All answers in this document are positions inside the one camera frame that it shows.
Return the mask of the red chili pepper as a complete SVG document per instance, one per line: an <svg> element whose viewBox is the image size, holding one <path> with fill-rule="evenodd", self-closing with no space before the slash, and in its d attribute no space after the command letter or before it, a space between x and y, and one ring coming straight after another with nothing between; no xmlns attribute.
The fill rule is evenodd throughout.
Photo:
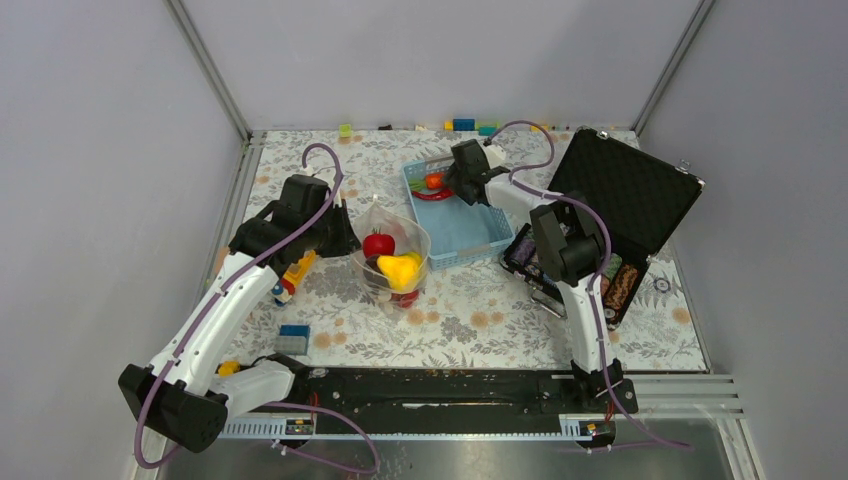
<svg viewBox="0 0 848 480"><path fill-rule="evenodd" d="M454 192L449 188L443 188L439 191L429 193L421 191L412 191L411 194L414 198L417 198L422 201L441 201L452 197L454 195Z"/></svg>

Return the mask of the red tomato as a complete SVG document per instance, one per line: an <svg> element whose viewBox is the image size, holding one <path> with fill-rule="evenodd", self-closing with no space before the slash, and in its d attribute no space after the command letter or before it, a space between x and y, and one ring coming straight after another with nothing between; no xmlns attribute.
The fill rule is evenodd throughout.
<svg viewBox="0 0 848 480"><path fill-rule="evenodd" d="M362 251L366 259L372 255L393 256L395 249L395 239L378 229L373 230L362 240Z"/></svg>

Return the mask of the orange carrot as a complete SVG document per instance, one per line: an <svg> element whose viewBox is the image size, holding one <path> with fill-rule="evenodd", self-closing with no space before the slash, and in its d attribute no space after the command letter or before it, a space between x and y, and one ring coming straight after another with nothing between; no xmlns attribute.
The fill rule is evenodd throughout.
<svg viewBox="0 0 848 480"><path fill-rule="evenodd" d="M436 172L426 175L424 178L426 189L432 192L441 191L445 189L446 185L444 183L443 178L443 172Z"/></svg>

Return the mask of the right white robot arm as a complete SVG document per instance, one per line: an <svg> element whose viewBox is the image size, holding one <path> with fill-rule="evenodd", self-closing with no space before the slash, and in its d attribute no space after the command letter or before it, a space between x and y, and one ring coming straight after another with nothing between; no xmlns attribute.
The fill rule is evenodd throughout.
<svg viewBox="0 0 848 480"><path fill-rule="evenodd" d="M623 374L621 363L607 354L600 283L611 250L600 216L581 200L518 180L492 145L466 140L453 145L450 155L453 163L444 181L455 195L468 205L501 209L531 226L541 269L554 281L565 308L577 405L597 412L615 402Z"/></svg>

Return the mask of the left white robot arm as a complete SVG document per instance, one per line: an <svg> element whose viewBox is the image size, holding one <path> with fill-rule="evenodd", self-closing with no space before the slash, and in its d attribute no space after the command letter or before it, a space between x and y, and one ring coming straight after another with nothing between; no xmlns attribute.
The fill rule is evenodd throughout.
<svg viewBox="0 0 848 480"><path fill-rule="evenodd" d="M310 385L275 361L219 380L225 350L258 302L305 254L341 257L358 249L346 206L332 185L289 177L280 197L244 221L221 269L174 338L145 366L129 364L118 386L137 421L193 453L207 449L226 421L276 401L296 411Z"/></svg>

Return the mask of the yellow bell pepper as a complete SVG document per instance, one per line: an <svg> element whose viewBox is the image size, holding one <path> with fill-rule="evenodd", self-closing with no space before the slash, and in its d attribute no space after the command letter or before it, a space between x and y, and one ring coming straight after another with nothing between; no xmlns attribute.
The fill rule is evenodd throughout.
<svg viewBox="0 0 848 480"><path fill-rule="evenodd" d="M418 284L423 264L422 257L410 251L402 255L380 256L378 265L388 286L397 293L409 293Z"/></svg>

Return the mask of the black poker chip case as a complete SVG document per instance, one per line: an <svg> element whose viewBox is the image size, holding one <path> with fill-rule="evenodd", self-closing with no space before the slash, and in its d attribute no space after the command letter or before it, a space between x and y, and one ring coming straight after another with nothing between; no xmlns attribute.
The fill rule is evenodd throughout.
<svg viewBox="0 0 848 480"><path fill-rule="evenodd" d="M609 329L622 323L651 260L702 193L695 175L600 131L581 128L553 174L556 192L580 195L605 222L612 256L601 278Z"/></svg>

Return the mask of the clear dotted zip bag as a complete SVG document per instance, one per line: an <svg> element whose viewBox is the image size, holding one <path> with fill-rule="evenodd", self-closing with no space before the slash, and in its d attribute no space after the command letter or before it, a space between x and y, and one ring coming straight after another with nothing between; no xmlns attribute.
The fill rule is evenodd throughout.
<svg viewBox="0 0 848 480"><path fill-rule="evenodd" d="M354 219L353 231L361 247L351 255L351 265L367 300L387 315L412 308L427 284L429 235L376 199Z"/></svg>

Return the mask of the light blue plastic basket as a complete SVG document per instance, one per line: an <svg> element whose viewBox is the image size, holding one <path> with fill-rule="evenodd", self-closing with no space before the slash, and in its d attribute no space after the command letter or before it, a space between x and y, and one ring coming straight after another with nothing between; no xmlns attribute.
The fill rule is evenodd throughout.
<svg viewBox="0 0 848 480"><path fill-rule="evenodd" d="M467 205L452 196L423 200L407 191L414 219L429 235L429 264L433 270L457 267L499 256L513 242L507 215L493 207Z"/></svg>

